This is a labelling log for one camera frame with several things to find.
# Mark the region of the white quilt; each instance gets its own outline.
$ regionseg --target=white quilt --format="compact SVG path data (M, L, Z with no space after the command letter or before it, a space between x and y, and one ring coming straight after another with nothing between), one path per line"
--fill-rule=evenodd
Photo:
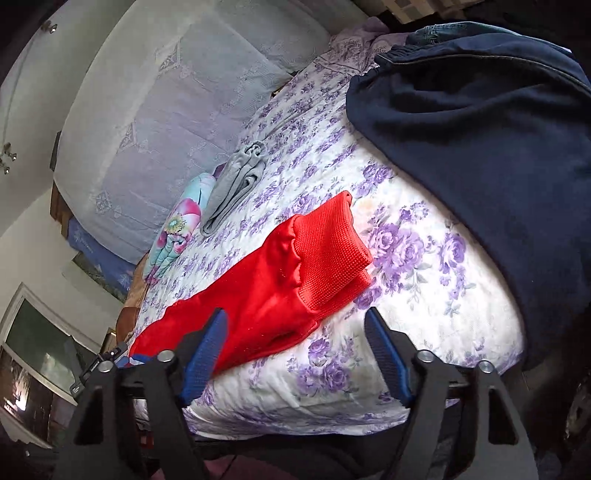
M376 306L419 349L500 371L524 348L521 320L498 269L467 229L429 192L351 126L345 94L376 53L403 43L377 19L333 38L330 50L262 107L241 145L270 151L264 177L210 237L195 236L146 296L134 338L167 306L203 290L258 248L280 222L348 190L354 227L372 251L373 283L301 344L209 382L186 409L194 434L240 439L266 433L363 435L405 420L363 334ZM140 416L145 405L138 404Z

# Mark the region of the white wall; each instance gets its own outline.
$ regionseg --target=white wall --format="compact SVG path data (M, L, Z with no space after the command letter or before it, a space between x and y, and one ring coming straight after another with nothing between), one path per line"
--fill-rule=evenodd
M62 269L76 252L49 215L50 199L48 190L0 237L0 313L23 282L66 323L100 345L118 312L101 309L63 277Z
M51 186L49 170L86 71L134 0L68 0L54 15L57 31L37 31L0 86L0 145L18 158L0 176L0 234Z

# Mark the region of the denim jeans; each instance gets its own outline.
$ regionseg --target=denim jeans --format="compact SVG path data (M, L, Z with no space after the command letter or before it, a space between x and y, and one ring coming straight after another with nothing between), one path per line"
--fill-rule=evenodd
M474 35L481 35L483 33L510 33L520 37L524 36L512 30L507 30L506 28L495 27L494 25L486 25L484 23L453 22L440 25L429 25L428 27L421 28L420 30L411 33L407 37L406 43L407 45L418 46L435 45L447 40L454 40L455 38L461 37L473 37ZM553 48L559 49L563 53L572 53L568 48L560 47L559 45L556 45L552 42L534 37L527 38L533 38L534 40L543 42L552 46Z

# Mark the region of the wooden headboard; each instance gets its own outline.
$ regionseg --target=wooden headboard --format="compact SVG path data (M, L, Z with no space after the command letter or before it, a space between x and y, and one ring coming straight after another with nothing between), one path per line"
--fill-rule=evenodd
M70 219L74 216L74 214L72 214L70 207L68 207L68 204L61 196L55 182L53 183L53 188L51 189L49 214L51 215L51 218L61 225L61 235L67 239L68 224L70 223Z

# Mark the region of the red cloth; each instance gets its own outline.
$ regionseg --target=red cloth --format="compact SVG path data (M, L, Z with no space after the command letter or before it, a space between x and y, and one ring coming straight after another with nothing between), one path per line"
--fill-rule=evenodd
M341 192L308 215L278 225L260 248L205 290L166 309L130 354L157 355L199 330L216 307L228 338L214 374L296 345L370 284L372 257L353 229L351 194Z

